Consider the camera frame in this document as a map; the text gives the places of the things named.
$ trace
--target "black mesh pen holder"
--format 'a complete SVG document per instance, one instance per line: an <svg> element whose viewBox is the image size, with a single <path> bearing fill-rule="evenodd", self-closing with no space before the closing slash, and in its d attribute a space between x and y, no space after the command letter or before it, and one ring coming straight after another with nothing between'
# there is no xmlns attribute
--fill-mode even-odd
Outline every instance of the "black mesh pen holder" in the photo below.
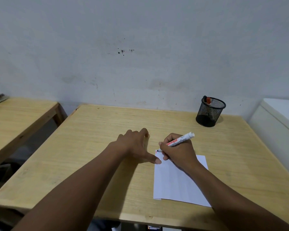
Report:
<svg viewBox="0 0 289 231"><path fill-rule="evenodd" d="M206 96L201 99L201 106L196 116L196 121L202 126L213 127L226 104L224 101L213 97L210 97L211 104L208 104L206 99Z"/></svg>

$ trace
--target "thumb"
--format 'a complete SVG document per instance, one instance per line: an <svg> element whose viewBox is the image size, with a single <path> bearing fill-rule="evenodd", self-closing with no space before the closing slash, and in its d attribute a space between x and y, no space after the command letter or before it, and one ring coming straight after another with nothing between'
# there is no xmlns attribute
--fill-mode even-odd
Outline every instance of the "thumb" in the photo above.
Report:
<svg viewBox="0 0 289 231"><path fill-rule="evenodd" d="M161 164L162 161L160 159L158 159L155 155L148 153L147 151L144 151L144 159L147 159L148 161L150 161L153 164Z"/></svg>
<svg viewBox="0 0 289 231"><path fill-rule="evenodd" d="M166 143L164 143L164 142L159 142L158 143L159 144L159 146L160 146L160 149L163 151L163 152L165 152L167 155L171 155L171 153L172 153L172 151L173 151L173 149L171 148L171 147L169 147Z"/></svg>

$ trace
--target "white cabinet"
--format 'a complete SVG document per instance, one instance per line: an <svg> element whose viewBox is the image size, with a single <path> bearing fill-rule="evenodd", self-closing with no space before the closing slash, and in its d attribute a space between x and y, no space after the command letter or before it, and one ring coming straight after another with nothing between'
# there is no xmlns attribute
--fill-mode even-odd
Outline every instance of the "white cabinet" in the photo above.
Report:
<svg viewBox="0 0 289 231"><path fill-rule="evenodd" d="M289 171L289 100L263 99L248 124Z"/></svg>

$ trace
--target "desk surface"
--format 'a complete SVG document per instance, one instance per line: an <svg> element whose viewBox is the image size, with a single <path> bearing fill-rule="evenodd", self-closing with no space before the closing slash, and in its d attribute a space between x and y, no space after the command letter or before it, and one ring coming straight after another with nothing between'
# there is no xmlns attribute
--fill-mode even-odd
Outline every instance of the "desk surface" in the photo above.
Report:
<svg viewBox="0 0 289 231"><path fill-rule="evenodd" d="M289 173L240 116L223 115L215 127L196 123L196 113L82 105L0 189L0 206L31 209L51 189L97 156L127 129L146 127L148 151L169 133L195 133L197 154L234 190L289 222ZM153 199L154 165L122 162L96 217L199 229L222 229L208 207Z"/></svg>
<svg viewBox="0 0 289 231"><path fill-rule="evenodd" d="M23 138L28 129L58 106L57 102L9 98L0 103L0 154Z"/></svg>

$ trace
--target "sheet of paper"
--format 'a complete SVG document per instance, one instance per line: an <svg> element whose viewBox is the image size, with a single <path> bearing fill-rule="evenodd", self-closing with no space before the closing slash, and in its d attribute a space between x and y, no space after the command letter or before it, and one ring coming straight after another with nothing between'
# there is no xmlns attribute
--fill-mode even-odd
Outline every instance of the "sheet of paper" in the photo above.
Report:
<svg viewBox="0 0 289 231"><path fill-rule="evenodd" d="M154 166L154 199L170 199L211 207L194 181L170 160L163 160L163 154L155 151L162 161ZM204 155L197 155L199 162L208 169Z"/></svg>

